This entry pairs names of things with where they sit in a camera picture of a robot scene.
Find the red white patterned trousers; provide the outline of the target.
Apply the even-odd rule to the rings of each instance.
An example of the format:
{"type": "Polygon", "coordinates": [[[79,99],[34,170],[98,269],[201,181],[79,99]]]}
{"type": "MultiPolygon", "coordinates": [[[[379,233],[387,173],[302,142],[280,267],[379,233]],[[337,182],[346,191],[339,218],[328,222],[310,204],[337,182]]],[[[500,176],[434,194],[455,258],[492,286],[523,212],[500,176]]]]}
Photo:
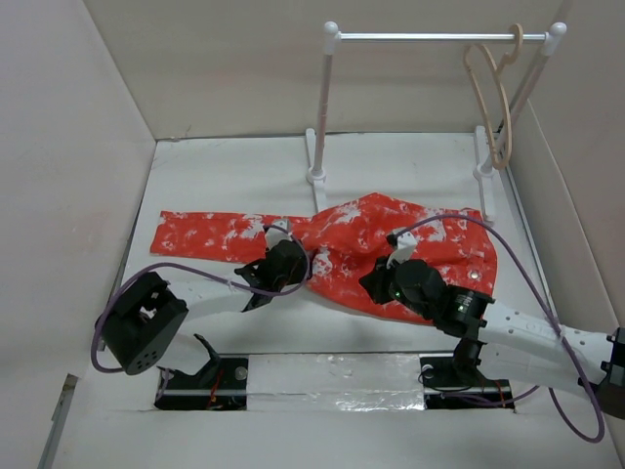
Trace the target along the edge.
{"type": "MultiPolygon", "coordinates": [[[[150,251],[156,255],[247,264],[266,248],[266,214],[171,212],[160,214],[150,251]]],[[[371,193],[319,212],[291,217],[292,233],[314,257],[311,291],[341,306],[384,320],[424,323],[398,303],[376,305],[359,285],[375,261],[391,253],[387,235],[410,227],[414,258],[436,268],[452,284],[482,293],[494,290],[497,254],[474,209],[428,208],[371,193]]]]}

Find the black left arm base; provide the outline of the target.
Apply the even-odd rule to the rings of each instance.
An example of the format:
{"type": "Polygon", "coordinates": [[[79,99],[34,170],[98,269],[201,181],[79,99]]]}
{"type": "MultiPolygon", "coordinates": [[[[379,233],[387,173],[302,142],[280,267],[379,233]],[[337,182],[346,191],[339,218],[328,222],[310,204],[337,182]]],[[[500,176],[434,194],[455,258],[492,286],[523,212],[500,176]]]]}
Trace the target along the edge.
{"type": "Polygon", "coordinates": [[[154,406],[171,411],[240,411],[247,409],[249,357],[220,355],[200,334],[208,361],[194,374],[160,366],[154,406]]]}

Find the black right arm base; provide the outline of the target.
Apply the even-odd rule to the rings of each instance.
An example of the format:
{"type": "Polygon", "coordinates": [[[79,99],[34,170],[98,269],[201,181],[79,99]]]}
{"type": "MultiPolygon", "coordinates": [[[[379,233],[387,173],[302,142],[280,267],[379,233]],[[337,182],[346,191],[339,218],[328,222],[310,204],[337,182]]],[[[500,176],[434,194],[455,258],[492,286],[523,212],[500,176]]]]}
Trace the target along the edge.
{"type": "Polygon", "coordinates": [[[453,351],[420,356],[418,381],[427,410],[515,409],[508,380],[490,380],[477,370],[481,345],[461,339],[453,351]]]}

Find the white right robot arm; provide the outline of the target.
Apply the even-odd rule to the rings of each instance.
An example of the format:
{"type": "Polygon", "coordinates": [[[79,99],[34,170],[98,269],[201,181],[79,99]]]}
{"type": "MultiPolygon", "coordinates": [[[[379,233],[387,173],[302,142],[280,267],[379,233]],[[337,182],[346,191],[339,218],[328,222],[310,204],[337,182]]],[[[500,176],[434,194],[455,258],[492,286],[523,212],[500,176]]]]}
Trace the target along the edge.
{"type": "Polygon", "coordinates": [[[380,258],[359,280],[370,299],[398,302],[459,340],[451,372],[462,384],[511,378],[579,397],[624,416],[624,330],[589,332],[523,314],[490,296],[446,283],[422,260],[380,258]]]}

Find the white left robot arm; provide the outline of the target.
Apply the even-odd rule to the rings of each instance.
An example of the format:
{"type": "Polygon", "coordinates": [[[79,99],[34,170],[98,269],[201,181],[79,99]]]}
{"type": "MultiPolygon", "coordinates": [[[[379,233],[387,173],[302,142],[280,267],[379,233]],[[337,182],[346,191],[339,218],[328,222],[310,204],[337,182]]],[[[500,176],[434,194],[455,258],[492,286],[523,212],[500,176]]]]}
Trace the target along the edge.
{"type": "Polygon", "coordinates": [[[196,274],[247,293],[249,299],[239,308],[242,313],[297,291],[312,274],[310,256],[297,240],[282,240],[263,258],[236,269],[242,283],[170,262],[150,265],[121,285],[96,320],[90,358],[97,371],[137,375],[165,355],[189,305],[175,295],[157,272],[160,268],[196,274]]]}

